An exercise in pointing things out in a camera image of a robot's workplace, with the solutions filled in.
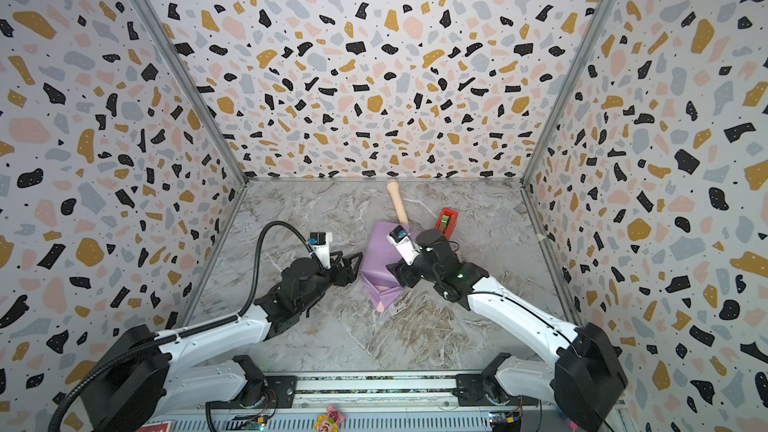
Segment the pink wrapping paper sheet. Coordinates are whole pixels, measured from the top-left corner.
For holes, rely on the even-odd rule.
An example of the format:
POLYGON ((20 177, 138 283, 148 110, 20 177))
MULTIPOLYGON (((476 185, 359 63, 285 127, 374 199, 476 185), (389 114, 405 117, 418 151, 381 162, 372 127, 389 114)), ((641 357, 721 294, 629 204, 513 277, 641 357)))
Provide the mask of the pink wrapping paper sheet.
MULTIPOLYGON (((397 225, 401 224, 381 221, 373 226, 360 266, 364 288, 374 309, 379 313, 383 313, 392 305, 403 291, 400 282, 388 268, 389 265, 397 265, 403 260, 387 240, 387 235, 397 225)), ((403 227, 410 235, 410 226, 403 227)))

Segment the red tape dispenser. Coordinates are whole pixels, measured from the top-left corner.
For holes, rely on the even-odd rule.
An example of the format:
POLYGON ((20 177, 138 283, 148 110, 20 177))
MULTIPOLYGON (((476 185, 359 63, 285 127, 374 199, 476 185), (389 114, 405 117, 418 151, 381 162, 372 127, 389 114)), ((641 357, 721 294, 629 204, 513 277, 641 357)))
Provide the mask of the red tape dispenser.
POLYGON ((439 230, 446 239, 450 240, 458 223, 458 218, 459 213, 457 211, 448 207, 443 207, 438 214, 435 228, 439 230))

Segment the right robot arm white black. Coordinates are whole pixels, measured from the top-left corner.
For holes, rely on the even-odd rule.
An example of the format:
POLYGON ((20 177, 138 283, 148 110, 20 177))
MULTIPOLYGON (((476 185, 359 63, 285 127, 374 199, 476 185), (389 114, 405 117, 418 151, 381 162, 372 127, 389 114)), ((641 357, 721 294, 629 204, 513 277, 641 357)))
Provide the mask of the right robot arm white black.
POLYGON ((388 242, 400 259, 389 271, 403 287, 432 283, 443 299, 457 303, 515 336, 542 360, 542 371, 525 378, 511 355, 500 355, 486 368, 489 398, 499 391, 554 402, 578 427, 598 431, 628 380, 614 346, 594 323, 578 326, 533 306, 504 287, 488 271, 461 261, 437 229, 411 237, 396 226, 388 242))

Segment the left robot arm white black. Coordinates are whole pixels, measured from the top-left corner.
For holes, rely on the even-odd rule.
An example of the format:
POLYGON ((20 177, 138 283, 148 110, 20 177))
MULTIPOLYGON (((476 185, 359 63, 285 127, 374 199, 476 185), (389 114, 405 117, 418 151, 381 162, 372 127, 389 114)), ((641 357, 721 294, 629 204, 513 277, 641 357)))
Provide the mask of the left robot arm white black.
POLYGON ((80 397, 97 431, 136 431, 152 417, 204 403, 247 408, 267 396, 267 379, 241 348, 277 337, 308 315, 333 286, 358 276, 362 253, 331 253, 329 267, 314 256, 294 260, 280 283, 243 315, 197 326, 127 335, 90 372, 80 397))

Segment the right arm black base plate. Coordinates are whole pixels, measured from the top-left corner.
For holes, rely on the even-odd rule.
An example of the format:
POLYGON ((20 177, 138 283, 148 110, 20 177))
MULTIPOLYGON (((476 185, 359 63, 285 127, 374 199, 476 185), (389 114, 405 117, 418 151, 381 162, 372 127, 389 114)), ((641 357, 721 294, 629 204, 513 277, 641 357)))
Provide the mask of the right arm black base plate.
POLYGON ((455 376, 456 387, 451 391, 462 407, 506 407, 537 406, 538 399, 505 392, 494 380, 480 373, 466 373, 455 376))

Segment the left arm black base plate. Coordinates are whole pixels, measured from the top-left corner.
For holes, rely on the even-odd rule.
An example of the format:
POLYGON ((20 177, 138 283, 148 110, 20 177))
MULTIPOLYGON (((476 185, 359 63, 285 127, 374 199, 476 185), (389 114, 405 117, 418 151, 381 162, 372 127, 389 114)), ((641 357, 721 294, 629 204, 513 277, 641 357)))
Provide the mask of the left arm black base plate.
POLYGON ((272 412, 290 409, 297 391, 295 375, 267 375, 260 382, 248 381, 230 401, 211 402, 212 410, 272 412))

